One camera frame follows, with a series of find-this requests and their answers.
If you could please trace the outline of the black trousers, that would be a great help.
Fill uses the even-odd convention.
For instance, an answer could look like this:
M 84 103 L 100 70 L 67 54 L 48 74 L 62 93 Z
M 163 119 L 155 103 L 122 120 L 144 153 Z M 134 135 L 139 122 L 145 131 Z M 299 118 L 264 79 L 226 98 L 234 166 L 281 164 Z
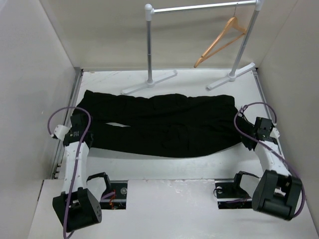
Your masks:
M 151 98 L 86 91 L 78 108 L 92 117 L 94 148 L 151 156 L 191 158 L 241 142 L 253 125 L 237 118 L 232 96 Z

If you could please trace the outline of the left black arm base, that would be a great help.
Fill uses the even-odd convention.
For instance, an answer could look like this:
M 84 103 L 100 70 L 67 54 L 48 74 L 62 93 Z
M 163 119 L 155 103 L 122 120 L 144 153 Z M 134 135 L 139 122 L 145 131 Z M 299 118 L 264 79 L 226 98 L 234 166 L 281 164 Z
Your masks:
M 106 189 L 101 197 L 102 210 L 125 210 L 128 195 L 128 181 L 111 181 L 111 188 Z

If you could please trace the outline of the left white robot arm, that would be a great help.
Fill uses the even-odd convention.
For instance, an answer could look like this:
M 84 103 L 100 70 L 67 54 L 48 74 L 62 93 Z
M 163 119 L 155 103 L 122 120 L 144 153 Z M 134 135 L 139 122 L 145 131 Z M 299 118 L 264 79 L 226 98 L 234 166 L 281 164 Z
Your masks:
M 52 134 L 62 141 L 65 150 L 63 187 L 52 205 L 66 237 L 76 230 L 99 224 L 102 221 L 100 200 L 112 192 L 105 172 L 87 175 L 87 159 L 93 143 L 90 124 L 88 114 L 74 115 L 71 127 L 58 125 Z

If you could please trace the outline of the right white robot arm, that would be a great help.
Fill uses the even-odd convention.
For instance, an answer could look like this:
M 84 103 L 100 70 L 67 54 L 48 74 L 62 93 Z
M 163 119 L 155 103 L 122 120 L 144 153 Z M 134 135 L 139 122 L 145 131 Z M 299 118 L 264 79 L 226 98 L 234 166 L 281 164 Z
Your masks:
M 252 209 L 286 221 L 298 216 L 305 204 L 303 184 L 280 154 L 272 121 L 257 117 L 251 124 L 244 116 L 236 116 L 234 127 L 244 146 L 257 155 L 263 170 L 252 191 Z

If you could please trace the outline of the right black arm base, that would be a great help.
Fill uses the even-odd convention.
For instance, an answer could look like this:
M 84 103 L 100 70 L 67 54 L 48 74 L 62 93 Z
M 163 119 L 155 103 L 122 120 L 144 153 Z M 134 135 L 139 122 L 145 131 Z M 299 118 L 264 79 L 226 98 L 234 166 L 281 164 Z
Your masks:
M 217 199 L 218 209 L 252 209 L 252 199 L 249 194 L 234 187 L 233 182 L 217 182 L 213 195 Z

